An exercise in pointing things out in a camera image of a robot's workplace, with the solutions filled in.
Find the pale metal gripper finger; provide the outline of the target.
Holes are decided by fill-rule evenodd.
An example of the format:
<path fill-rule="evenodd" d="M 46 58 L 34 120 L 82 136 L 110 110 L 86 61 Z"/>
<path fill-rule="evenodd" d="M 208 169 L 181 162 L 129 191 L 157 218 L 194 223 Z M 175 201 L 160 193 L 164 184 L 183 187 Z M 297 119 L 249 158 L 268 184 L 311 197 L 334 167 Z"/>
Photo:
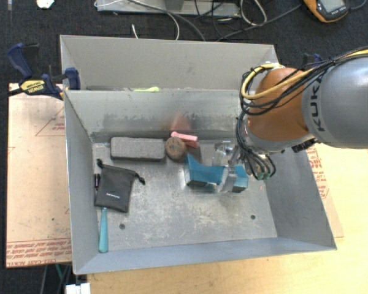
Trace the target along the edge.
<path fill-rule="evenodd" d="M 237 181 L 237 173 L 235 166 L 227 166 L 226 167 L 227 175 L 224 177 L 223 192 L 237 192 L 236 191 L 236 181 Z"/>
<path fill-rule="evenodd" d="M 214 144 L 213 166 L 225 165 L 223 159 L 232 153 L 231 141 L 219 141 Z"/>

